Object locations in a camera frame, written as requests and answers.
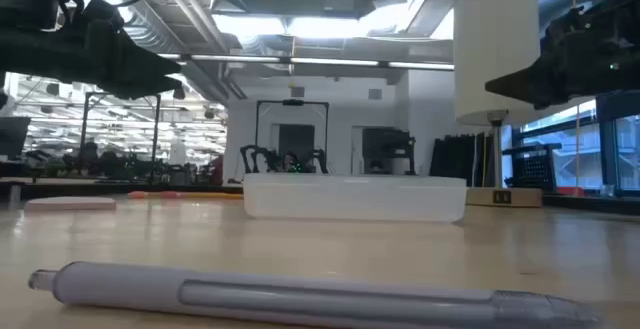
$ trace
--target table surface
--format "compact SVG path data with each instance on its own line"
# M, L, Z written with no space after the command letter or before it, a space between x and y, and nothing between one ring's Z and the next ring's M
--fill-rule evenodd
M94 184L97 179L82 178L38 178L35 184ZM0 183L16 182L33 184L33 178L27 177L6 177L0 178Z
M233 200L120 199L110 212L0 209L0 322L7 329L277 327L65 307L27 287L36 269L85 260L535 291L590 303L611 328L636 328L639 224L578 211L482 207L468 207L456 224L260 220Z

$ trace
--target white cylinder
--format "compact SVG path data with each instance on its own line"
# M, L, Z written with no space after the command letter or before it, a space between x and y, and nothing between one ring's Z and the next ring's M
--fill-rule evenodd
M540 57L538 0L460 0L454 30L458 122L487 125L489 113L504 110L505 124L534 120L530 104L489 93L485 84Z

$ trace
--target white pad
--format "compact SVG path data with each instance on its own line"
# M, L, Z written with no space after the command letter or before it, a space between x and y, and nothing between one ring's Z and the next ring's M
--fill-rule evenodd
M116 201L100 197L57 197L29 200L24 207L36 210L115 210Z

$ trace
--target wooden block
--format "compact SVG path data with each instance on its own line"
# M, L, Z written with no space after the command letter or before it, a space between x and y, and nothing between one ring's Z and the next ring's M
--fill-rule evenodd
M525 188L469 188L467 205L507 208L540 208L542 191Z

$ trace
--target black panel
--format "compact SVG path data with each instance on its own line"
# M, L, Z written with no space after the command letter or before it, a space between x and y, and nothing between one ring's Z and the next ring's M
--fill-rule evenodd
M306 158L314 149L315 127L313 125L280 125L278 152L294 153L298 159Z

